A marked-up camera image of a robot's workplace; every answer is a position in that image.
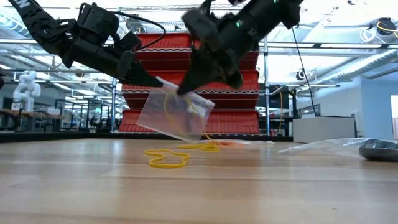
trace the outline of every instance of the ceiling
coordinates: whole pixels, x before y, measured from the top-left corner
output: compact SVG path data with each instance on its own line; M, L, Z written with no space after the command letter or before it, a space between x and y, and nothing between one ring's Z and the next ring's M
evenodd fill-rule
M84 1L54 1L54 0L37 0L37 2L53 17L68 19L76 18L78 15L78 8ZM190 5L201 4L202 0L97 0L95 1L99 6L110 8L112 10L121 9L123 12L138 14L146 19L151 19L156 22L162 22L168 31L174 31L174 25L179 24L180 17L184 13L182 10L140 10L135 11L132 7L139 6L164 6L164 5ZM15 10L10 7L8 1L0 0L3 8L0 8L0 14L11 17L15 22L21 23L19 16ZM227 0L217 0L214 4L227 4ZM374 30L367 31L371 22L377 21L380 17L391 17L393 22L398 21L398 1L396 0L357 0L355 5L347 4L347 0L334 1L319 1L319 0L304 0L302 4L301 23L300 28L296 29L296 35L299 42L326 42L326 43L398 43L398 39L394 35L380 36L375 35ZM227 11L215 10L217 15L222 16ZM149 32L159 32L153 26L143 23ZM128 30L125 29L126 23L121 20L120 34L125 34ZM2 38L27 38L25 34L17 33L10 30L9 27L0 27L0 35ZM291 30L287 30L280 25L275 28L269 35L268 41L272 42L293 42L294 38ZM30 54L31 57L42 61L46 64L55 63L59 68L63 68L62 62L58 57L44 56L45 52L32 45L10 45L20 52ZM2 49L0 45L0 57L3 65L11 68L19 67L20 63L26 58L21 56L6 55L8 50ZM296 82L295 74L302 68L297 51L295 49L270 49L270 56L268 58L269 81L272 83L291 83ZM332 71L338 65L342 65L357 57L368 57L370 55L378 54L375 50L302 50L303 64L307 73L318 75L324 74L325 71ZM30 62L30 65L39 68L43 65ZM264 71L264 57L259 57L257 67L260 71ZM73 68L89 70L79 63L74 63ZM84 78L78 78L74 73L58 73L50 74L54 79L62 80L104 80L110 81L112 78L100 74L90 73ZM395 74L386 75L383 78L394 77ZM85 84L81 88L93 90L95 85ZM109 94L106 91L98 90L100 94Z

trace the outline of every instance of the white robot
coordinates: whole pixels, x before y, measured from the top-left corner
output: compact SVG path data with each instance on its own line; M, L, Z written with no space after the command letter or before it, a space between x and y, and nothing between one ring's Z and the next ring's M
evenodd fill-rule
M19 76L18 86L12 95L13 110L33 111L34 98L39 97L42 91L40 85L35 83L36 75L37 72L24 71L24 74Z

